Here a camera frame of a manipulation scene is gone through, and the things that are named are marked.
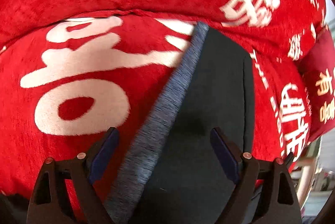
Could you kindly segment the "black pants with patterned lining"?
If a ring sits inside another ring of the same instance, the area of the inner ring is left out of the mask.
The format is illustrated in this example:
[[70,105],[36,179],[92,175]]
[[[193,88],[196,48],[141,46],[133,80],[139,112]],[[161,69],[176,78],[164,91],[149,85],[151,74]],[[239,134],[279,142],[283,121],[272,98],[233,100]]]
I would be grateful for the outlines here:
[[115,223],[214,223],[233,191],[210,144],[219,127],[240,150],[254,132],[249,54],[204,23],[155,101],[105,207]]

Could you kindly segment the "dark red pillow gold characters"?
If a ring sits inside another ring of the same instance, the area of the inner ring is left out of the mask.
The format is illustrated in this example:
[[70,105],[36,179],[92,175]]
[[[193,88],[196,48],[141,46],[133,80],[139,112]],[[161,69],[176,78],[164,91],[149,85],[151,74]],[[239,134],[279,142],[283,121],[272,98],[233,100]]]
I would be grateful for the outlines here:
[[334,42],[327,28],[298,64],[311,107],[309,142],[334,128]]

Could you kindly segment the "red bed cover white characters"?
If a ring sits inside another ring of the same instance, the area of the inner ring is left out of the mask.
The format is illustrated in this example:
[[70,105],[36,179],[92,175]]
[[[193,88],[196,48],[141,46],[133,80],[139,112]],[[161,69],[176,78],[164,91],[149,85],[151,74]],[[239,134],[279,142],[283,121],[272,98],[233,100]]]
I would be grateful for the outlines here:
[[100,11],[32,30],[1,53],[1,196],[26,204],[42,162],[84,153],[108,128],[119,145],[93,183],[105,205],[125,156],[177,69],[198,23],[251,58],[254,132],[250,152],[264,160],[300,155],[309,135],[307,89],[298,71],[303,33],[287,53],[267,53],[213,24],[162,15]]

